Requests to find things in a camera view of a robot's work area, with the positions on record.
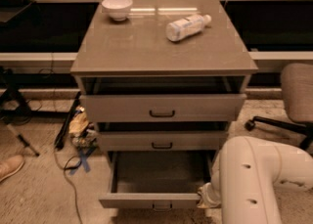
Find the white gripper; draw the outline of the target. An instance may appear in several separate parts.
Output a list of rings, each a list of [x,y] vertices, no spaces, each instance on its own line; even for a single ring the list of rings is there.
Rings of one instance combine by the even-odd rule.
[[[198,188],[200,200],[197,203],[198,208],[217,208],[221,206],[221,200],[218,193],[214,190],[211,183],[206,183]]]

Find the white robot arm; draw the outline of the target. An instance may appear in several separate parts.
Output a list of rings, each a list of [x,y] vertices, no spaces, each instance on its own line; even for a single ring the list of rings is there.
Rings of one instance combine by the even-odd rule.
[[[239,136],[218,157],[218,170],[198,189],[198,207],[220,207],[223,224],[282,224],[274,189],[313,186],[313,157],[294,146]]]

